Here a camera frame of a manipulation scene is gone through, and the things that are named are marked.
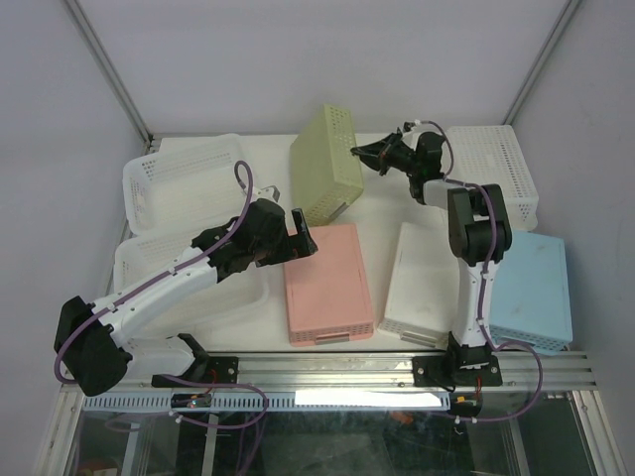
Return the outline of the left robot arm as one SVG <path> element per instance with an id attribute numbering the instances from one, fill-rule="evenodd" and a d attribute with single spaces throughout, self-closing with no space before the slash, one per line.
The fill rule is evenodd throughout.
<path id="1" fill-rule="evenodd" d="M 318 250 L 301 209 L 292 212 L 259 198 L 227 223 L 202 230 L 163 270 L 119 293 L 63 304 L 54 341 L 54 374 L 99 396 L 126 378 L 149 379 L 155 387 L 214 387 L 229 379 L 214 369 L 208 352 L 189 333 L 139 338 L 138 332 L 185 298 L 229 277 L 312 256 Z"/>

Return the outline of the yellow-green perforated basket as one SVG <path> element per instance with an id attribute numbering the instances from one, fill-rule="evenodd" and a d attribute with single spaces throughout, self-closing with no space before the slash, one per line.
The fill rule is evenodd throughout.
<path id="1" fill-rule="evenodd" d="M 310 226 L 324 226 L 364 190 L 351 112 L 323 105 L 290 146 L 292 205 Z"/>

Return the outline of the translucent white basket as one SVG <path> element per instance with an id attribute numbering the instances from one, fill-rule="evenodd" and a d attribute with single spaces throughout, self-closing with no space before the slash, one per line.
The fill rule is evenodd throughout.
<path id="1" fill-rule="evenodd" d="M 539 196 L 512 126 L 456 126 L 446 134 L 454 154 L 449 177 L 498 184 L 511 226 L 534 230 Z"/>
<path id="2" fill-rule="evenodd" d="M 120 292 L 177 258 L 200 233 L 198 228 L 175 227 L 154 230 L 130 238 L 115 252 L 114 290 Z M 242 318 L 269 297 L 267 274 L 250 265 L 218 286 L 184 298 L 178 304 L 144 325 L 138 337 L 158 338 L 178 333 L 195 333 L 214 324 Z"/>
<path id="3" fill-rule="evenodd" d="M 247 160 L 242 138 L 226 134 L 196 138 L 187 146 L 163 146 L 130 161 L 122 180 L 130 230 L 143 235 L 238 215 L 246 195 L 234 165 Z"/>

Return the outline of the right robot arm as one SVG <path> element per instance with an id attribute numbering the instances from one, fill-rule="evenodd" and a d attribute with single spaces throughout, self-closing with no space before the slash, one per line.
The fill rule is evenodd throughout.
<path id="1" fill-rule="evenodd" d="M 504 196 L 496 183 L 465 182 L 452 178 L 451 170 L 442 170 L 444 152 L 449 153 L 449 164 L 455 163 L 446 132 L 423 132 L 415 147 L 405 143 L 409 134 L 398 129 L 350 153 L 381 176 L 392 169 L 403 173 L 412 199 L 446 212 L 448 244 L 459 270 L 457 317 L 444 355 L 424 366 L 423 378 L 447 391 L 476 387 L 498 364 L 489 321 L 494 279 L 512 244 Z"/>

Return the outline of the cream white perforated basket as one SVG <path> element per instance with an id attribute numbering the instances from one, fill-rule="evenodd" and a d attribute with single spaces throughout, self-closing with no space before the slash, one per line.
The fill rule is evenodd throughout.
<path id="1" fill-rule="evenodd" d="M 404 222 L 378 330 L 405 342 L 444 349 L 457 298 L 458 264 L 445 221 Z"/>

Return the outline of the pink perforated basket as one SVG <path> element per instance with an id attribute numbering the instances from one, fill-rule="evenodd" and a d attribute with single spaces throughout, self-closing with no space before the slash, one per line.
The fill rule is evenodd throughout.
<path id="1" fill-rule="evenodd" d="M 287 323 L 295 347 L 364 340 L 375 314 L 354 224 L 311 229 L 317 252 L 286 263 Z"/>

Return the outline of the blue perforated basket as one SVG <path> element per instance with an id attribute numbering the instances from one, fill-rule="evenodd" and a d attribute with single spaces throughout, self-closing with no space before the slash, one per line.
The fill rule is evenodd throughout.
<path id="1" fill-rule="evenodd" d="M 489 334 L 495 344 L 520 341 L 555 355 L 572 341 L 565 242 L 515 230 L 493 285 Z"/>

